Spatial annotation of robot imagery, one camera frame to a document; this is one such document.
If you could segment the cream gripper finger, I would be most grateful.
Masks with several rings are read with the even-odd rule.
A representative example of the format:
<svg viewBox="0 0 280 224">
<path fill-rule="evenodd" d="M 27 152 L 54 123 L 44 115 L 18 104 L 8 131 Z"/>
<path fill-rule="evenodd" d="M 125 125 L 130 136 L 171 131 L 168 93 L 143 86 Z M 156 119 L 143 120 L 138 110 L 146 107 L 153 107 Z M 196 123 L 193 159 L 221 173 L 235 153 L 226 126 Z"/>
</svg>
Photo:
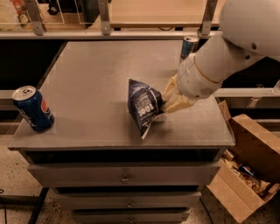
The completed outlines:
<svg viewBox="0 0 280 224">
<path fill-rule="evenodd" d="M 173 84 L 169 82 L 164 90 L 164 93 L 162 94 L 162 98 L 164 102 L 167 102 L 171 96 L 173 91 Z"/>
<path fill-rule="evenodd" d="M 174 112 L 174 107 L 173 106 L 163 106 L 161 108 L 161 110 L 164 112 L 164 113 L 172 113 Z"/>
</svg>

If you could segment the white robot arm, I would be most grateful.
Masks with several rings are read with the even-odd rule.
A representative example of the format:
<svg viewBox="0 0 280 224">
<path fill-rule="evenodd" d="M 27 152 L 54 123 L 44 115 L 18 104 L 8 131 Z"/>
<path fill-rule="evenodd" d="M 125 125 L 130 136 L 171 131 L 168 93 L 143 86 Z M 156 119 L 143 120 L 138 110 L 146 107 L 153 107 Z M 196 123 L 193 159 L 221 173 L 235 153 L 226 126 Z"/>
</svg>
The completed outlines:
<svg viewBox="0 0 280 224">
<path fill-rule="evenodd" d="M 164 90 L 162 110 L 191 107 L 264 57 L 280 61 L 280 0 L 226 0 L 220 32 L 180 63 Z"/>
</svg>

